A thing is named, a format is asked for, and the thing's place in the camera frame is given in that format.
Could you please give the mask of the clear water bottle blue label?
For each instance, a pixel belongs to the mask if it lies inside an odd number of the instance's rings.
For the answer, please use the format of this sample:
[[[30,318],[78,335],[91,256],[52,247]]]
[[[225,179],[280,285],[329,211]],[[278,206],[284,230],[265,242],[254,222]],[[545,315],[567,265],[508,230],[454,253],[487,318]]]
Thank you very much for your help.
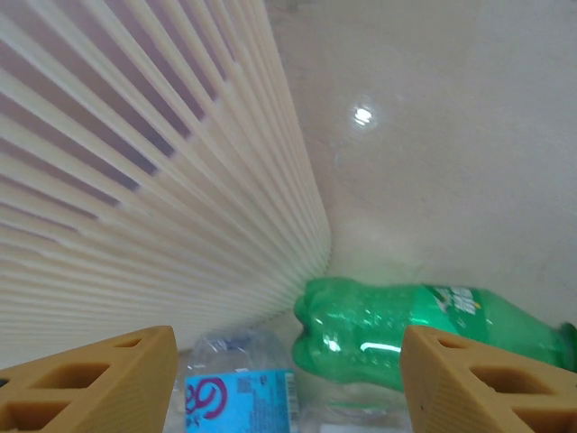
[[[300,433],[294,369],[269,330],[202,336],[183,386],[184,433]]]

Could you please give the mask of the pink mesh basket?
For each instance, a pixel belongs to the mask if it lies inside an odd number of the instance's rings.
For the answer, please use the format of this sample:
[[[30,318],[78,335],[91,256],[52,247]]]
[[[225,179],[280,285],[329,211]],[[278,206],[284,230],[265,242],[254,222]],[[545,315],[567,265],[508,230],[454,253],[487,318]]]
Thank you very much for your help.
[[[265,0],[0,0],[0,366],[191,345],[330,255]]]

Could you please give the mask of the green Sprite bottle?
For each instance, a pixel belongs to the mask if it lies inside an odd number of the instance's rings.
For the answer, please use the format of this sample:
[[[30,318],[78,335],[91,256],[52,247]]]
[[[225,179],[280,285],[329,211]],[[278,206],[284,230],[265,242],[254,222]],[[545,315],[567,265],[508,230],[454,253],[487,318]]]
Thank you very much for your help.
[[[501,296],[466,286],[372,286],[341,277],[307,283],[294,313],[295,364],[338,383],[403,389],[407,327],[440,329],[577,373],[577,327],[551,327]]]

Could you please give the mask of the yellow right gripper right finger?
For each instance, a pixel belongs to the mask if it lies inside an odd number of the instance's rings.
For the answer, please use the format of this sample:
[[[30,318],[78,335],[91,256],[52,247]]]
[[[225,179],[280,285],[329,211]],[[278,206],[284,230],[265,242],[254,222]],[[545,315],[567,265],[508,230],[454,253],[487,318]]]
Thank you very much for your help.
[[[577,433],[577,373],[423,326],[400,371],[414,433]]]

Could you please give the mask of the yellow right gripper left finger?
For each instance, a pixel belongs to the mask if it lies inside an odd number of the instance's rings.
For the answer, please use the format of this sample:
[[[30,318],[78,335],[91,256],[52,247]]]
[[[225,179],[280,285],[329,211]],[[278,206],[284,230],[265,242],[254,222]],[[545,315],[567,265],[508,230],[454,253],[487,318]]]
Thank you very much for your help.
[[[162,433],[179,357],[156,326],[0,370],[0,433]]]

